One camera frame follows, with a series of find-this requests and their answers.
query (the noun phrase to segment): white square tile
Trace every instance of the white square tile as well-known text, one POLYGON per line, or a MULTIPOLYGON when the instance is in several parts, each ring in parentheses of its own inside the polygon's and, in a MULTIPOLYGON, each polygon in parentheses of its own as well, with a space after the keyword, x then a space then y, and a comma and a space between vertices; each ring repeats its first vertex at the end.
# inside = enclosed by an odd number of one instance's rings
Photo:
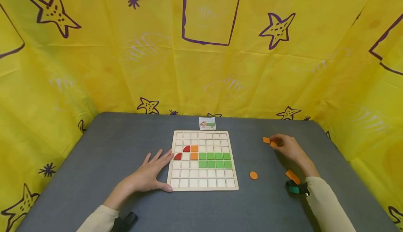
POLYGON ((182 161, 182 168, 189 168, 189 161, 182 161))
POLYGON ((199 169, 199 177, 207 177, 207 169, 199 169))
POLYGON ((198 171, 197 169, 190 169, 190 177, 198 177, 198 171))
POLYGON ((181 179, 179 187, 189 187, 189 179, 181 179))
POLYGON ((190 153, 182 153, 182 160, 190 160, 190 153))
POLYGON ((226 179, 226 181, 227 181, 227 187, 235 187, 234 179, 226 179))
POLYGON ((181 162, 180 161, 174 161, 172 163, 172 168, 180 168, 181 167, 181 162))
POLYGON ((225 177, 224 169, 217 169, 217 177, 225 177))
POLYGON ((215 169, 207 170, 208 177, 215 177, 215 169))
POLYGON ((199 179, 199 187, 207 187, 207 179, 199 179))
POLYGON ((181 145, 176 145, 175 146, 175 152, 176 153, 181 153, 182 152, 182 146, 181 145))
POLYGON ((199 162, 190 161, 190 168, 199 168, 199 162))
POLYGON ((189 187, 197 187, 197 182, 198 181, 199 181, 198 179, 190 179, 189 187))
POLYGON ((179 179, 171 179, 171 187, 179 187, 179 179))
POLYGON ((179 169, 172 169, 172 177, 179 177, 181 171, 179 169))
POLYGON ((232 172, 232 169, 225 169, 225 176, 234 177, 234 173, 232 172))
POLYGON ((225 179, 217 179, 217 186, 218 187, 226 187, 225 179))
POLYGON ((189 177, 189 169, 182 169, 181 177, 189 177))
POLYGON ((217 180, 215 178, 208 180, 209 187, 217 187, 217 180))

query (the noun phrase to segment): orange circle piece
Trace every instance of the orange circle piece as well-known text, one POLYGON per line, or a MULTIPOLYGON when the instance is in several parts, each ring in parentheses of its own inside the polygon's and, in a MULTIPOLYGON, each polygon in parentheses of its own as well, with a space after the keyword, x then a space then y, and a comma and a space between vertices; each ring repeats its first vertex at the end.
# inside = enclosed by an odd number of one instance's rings
POLYGON ((249 176, 251 177, 251 179, 253 180, 257 180, 257 173, 255 173, 254 171, 252 171, 249 176))

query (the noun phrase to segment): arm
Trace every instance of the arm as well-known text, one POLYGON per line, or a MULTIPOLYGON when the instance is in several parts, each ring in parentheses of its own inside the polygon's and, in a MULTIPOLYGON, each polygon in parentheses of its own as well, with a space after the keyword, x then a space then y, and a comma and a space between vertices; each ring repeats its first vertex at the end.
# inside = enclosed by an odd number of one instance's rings
POLYGON ((347 217, 330 186, 320 177, 315 164, 308 158, 294 137, 276 134, 270 137, 280 146, 274 150, 294 161, 304 173, 310 196, 309 206, 318 220, 323 232, 355 232, 353 224, 347 217))
POLYGON ((88 216, 77 232, 110 232, 115 219, 118 217, 119 209, 125 203, 125 200, 135 192, 147 192, 154 189, 172 192, 170 185, 159 182, 156 178, 157 174, 169 163, 174 154, 172 150, 169 150, 162 157, 160 157, 161 154, 162 149, 149 161, 151 153, 148 153, 140 168, 117 184, 103 205, 100 205, 88 216))

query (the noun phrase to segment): right hand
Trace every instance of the right hand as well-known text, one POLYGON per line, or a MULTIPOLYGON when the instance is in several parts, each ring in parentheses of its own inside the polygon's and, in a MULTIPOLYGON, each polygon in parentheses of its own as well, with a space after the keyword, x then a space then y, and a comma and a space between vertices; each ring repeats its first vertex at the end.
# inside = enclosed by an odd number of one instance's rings
POLYGON ((280 146, 273 147, 274 150, 283 154, 286 158, 297 162, 307 158, 303 149, 299 146, 294 137, 284 134, 275 134, 270 137, 270 140, 280 146))

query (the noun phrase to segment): beige sleeve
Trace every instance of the beige sleeve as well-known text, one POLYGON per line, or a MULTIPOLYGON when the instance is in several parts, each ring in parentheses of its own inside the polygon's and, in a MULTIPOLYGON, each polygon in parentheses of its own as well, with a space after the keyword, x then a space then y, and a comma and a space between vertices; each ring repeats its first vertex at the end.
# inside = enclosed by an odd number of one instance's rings
POLYGON ((88 216, 77 232, 110 232, 118 214, 119 211, 100 205, 88 216))
POLYGON ((323 232, 355 232, 330 186, 320 177, 307 177, 310 192, 307 197, 313 214, 323 232))

